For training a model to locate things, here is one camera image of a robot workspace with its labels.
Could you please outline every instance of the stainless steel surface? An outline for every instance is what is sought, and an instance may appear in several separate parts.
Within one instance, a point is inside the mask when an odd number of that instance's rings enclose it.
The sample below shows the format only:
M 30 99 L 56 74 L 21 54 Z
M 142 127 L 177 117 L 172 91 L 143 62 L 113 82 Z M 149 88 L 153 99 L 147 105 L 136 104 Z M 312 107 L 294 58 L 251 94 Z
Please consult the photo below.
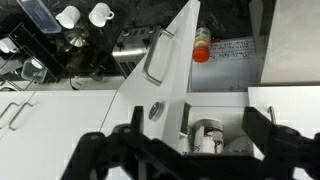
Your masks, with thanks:
M 164 104 L 156 102 L 150 109 L 149 119 L 152 121 L 158 121 L 162 115 Z
M 149 27 L 126 29 L 119 35 L 112 55 L 124 77 L 128 77 L 142 58 L 148 53 L 155 39 L 155 33 L 149 33 Z
M 21 108 L 19 109 L 19 111 L 16 113 L 16 115 L 12 118 L 12 120 L 9 122 L 9 129 L 11 129 L 12 131 L 17 130 L 16 128 L 12 127 L 12 124 L 14 123 L 14 121 L 17 119 L 17 117 L 19 116 L 19 114 L 21 113 L 21 111 L 23 110 L 23 108 L 28 105 L 30 107 L 32 107 L 33 105 L 30 103 L 24 103 Z
M 75 47 L 87 46 L 88 43 L 84 38 L 89 36 L 89 31 L 83 25 L 76 25 L 70 31 L 64 33 L 66 40 Z
M 172 39 L 174 37 L 174 35 L 171 32 L 169 32 L 167 30 L 164 30 L 164 29 L 160 29 L 156 33 L 156 37 L 155 37 L 154 43 L 151 45 L 151 48 L 149 50 L 146 62 L 144 63 L 144 66 L 143 66 L 143 76 L 146 78 L 146 80 L 148 80 L 149 82 L 151 82 L 152 84 L 154 84 L 156 86 L 160 86 L 162 82 L 160 80 L 152 77 L 149 74 L 149 67 L 150 67 L 150 64 L 151 64 L 151 61 L 152 61 L 154 50 L 156 49 L 156 46 L 157 46 L 157 43 L 158 43 L 159 36 L 161 34 L 166 35 L 170 39 Z
M 269 113 L 270 116 L 271 116 L 271 122 L 272 122 L 273 124 L 276 124 L 276 116 L 275 116 L 275 114 L 274 114 L 274 108 L 273 108 L 272 106 L 270 106 L 270 107 L 268 108 L 268 113 Z
M 1 113 L 0 119 L 2 118 L 2 116 L 8 111 L 8 109 L 9 109 L 12 105 L 19 106 L 19 104 L 17 104 L 17 103 L 14 103 L 14 102 L 10 103 L 10 104 L 6 107 L 6 109 Z

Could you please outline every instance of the white kitchen cabinet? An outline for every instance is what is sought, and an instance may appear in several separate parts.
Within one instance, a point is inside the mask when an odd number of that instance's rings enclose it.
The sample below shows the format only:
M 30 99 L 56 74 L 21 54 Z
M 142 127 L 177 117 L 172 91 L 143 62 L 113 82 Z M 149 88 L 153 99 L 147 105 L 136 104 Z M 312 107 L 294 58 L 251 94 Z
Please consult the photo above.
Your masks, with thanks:
M 28 102 L 33 93 L 32 91 L 0 93 L 0 139 L 8 130 L 9 122 L 15 113 L 17 113 L 23 103 Z
M 261 83 L 319 84 L 319 7 L 318 0 L 275 1 Z
M 149 73 L 162 81 L 161 85 L 154 85 L 143 76 L 147 54 L 119 88 L 103 124 L 102 132 L 106 136 L 116 125 L 130 123 L 134 107 L 140 105 L 144 107 L 143 133 L 149 138 L 159 138 L 173 147 L 176 146 L 187 93 L 199 8 L 199 1 L 190 0 L 166 29 L 174 34 L 174 37 L 159 37 Z M 163 103 L 164 109 L 158 121 L 154 122 L 148 117 L 156 102 Z
M 0 179 L 60 179 L 81 136 L 100 130 L 115 92 L 36 92 L 0 140 Z
M 296 129 L 301 135 L 314 138 L 320 132 L 320 87 L 253 87 L 249 88 L 250 106 L 255 107 L 268 119 L 268 108 L 275 111 L 275 123 Z M 254 155 L 263 154 L 254 148 Z M 310 179 L 304 170 L 297 169 L 296 179 Z

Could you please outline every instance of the metal drawer handle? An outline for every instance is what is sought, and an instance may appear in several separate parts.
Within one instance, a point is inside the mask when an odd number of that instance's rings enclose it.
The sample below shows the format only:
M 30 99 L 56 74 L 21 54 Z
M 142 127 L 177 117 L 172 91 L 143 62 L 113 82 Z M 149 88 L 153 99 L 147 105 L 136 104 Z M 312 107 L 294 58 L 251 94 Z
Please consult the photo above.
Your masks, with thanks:
M 156 86 L 160 86 L 161 85 L 161 81 L 159 81 L 158 79 L 152 77 L 150 74 L 149 74 L 149 67 L 150 67 L 150 64 L 151 64 L 151 61 L 152 61 L 152 57 L 153 57 L 153 54 L 154 54 L 154 50 L 156 49 L 156 46 L 157 46 L 157 43 L 158 43 L 158 39 L 159 39 L 159 36 L 161 34 L 164 34 L 166 35 L 167 37 L 169 37 L 170 39 L 173 38 L 173 34 L 167 30 L 164 30 L 164 29 L 160 29 L 157 33 L 156 33 L 156 36 L 155 36 L 155 40 L 154 40 L 154 43 L 151 45 L 150 47 L 150 50 L 149 50 L 149 53 L 148 53 L 148 56 L 147 56 L 147 59 L 146 59 L 146 62 L 144 63 L 144 66 L 143 66 L 143 76 L 146 78 L 146 80 L 148 80 L 149 82 L 151 82 L 152 84 L 156 85 Z
M 271 116 L 271 122 L 272 122 L 273 124 L 276 124 L 276 116 L 275 116 L 274 109 L 273 109 L 272 106 L 269 107 L 268 113 L 269 113 L 270 116 Z
M 1 113 L 0 119 L 2 118 L 2 116 L 8 111 L 8 109 L 9 109 L 12 105 L 15 105 L 15 106 L 17 106 L 17 107 L 19 106 L 19 104 L 14 103 L 14 102 L 8 104 L 8 106 L 6 107 L 6 109 Z
M 17 119 L 17 117 L 19 116 L 19 114 L 21 113 L 21 111 L 23 110 L 23 108 L 28 105 L 30 107 L 32 107 L 33 105 L 30 103 L 24 103 L 21 108 L 19 109 L 19 111 L 16 113 L 16 115 L 12 118 L 12 120 L 9 122 L 9 129 L 11 129 L 12 131 L 17 130 L 16 128 L 13 128 L 11 125 L 13 124 L 13 122 Z

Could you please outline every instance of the white cup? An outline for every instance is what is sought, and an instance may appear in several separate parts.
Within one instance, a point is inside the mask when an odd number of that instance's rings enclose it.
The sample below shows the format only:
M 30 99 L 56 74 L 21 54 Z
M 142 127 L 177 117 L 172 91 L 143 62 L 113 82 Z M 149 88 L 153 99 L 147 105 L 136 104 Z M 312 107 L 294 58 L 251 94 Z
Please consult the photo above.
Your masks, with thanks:
M 39 62 L 39 60 L 36 58 L 36 57 L 31 57 L 31 64 L 38 68 L 38 69 L 42 69 L 43 68 L 43 65 Z
M 18 51 L 17 46 L 9 38 L 4 38 L 0 40 L 0 49 L 4 53 L 15 53 Z
M 67 6 L 56 19 L 63 27 L 72 29 L 80 19 L 80 11 L 74 6 Z
M 97 27 L 103 27 L 107 20 L 113 19 L 114 13 L 105 3 L 98 3 L 89 14 L 91 23 Z

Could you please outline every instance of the cabinet door handle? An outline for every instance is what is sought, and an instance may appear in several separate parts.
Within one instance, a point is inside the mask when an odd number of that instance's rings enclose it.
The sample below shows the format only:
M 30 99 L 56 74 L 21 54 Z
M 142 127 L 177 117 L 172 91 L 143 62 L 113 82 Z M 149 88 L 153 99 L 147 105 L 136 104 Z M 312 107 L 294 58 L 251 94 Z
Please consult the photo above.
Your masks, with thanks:
M 1 113 L 0 119 L 2 118 L 2 116 L 8 111 L 8 109 L 9 109 L 12 105 L 19 106 L 19 104 L 14 103 L 14 102 L 8 104 L 8 106 L 6 107 L 6 109 Z
M 271 116 L 271 122 L 272 122 L 273 124 L 276 124 L 276 116 L 275 116 L 275 114 L 274 114 L 274 109 L 273 109 L 272 106 L 269 107 L 268 113 L 269 113 L 270 116 Z
M 21 111 L 23 110 L 23 108 L 28 105 L 30 107 L 32 107 L 33 105 L 30 103 L 24 103 L 21 108 L 19 109 L 19 111 L 16 113 L 16 115 L 12 118 L 12 120 L 9 122 L 9 129 L 11 129 L 12 131 L 17 130 L 16 128 L 12 127 L 13 122 L 17 119 L 17 117 L 19 116 L 19 114 L 21 113 Z
M 160 86 L 162 82 L 159 81 L 158 79 L 152 77 L 149 74 L 149 67 L 150 67 L 150 64 L 151 64 L 151 61 L 152 61 L 154 50 L 156 49 L 156 46 L 157 46 L 157 43 L 158 43 L 159 36 L 161 34 L 166 35 L 170 39 L 172 39 L 173 36 L 174 36 L 171 32 L 169 32 L 167 30 L 164 30 L 164 29 L 160 29 L 159 31 L 157 31 L 156 36 L 155 36 L 155 40 L 154 40 L 153 44 L 150 47 L 150 50 L 149 50 L 146 62 L 144 63 L 143 71 L 142 71 L 143 72 L 143 76 L 146 78 L 146 80 L 148 80 L 149 82 L 151 82 L 152 84 L 154 84 L 156 86 Z

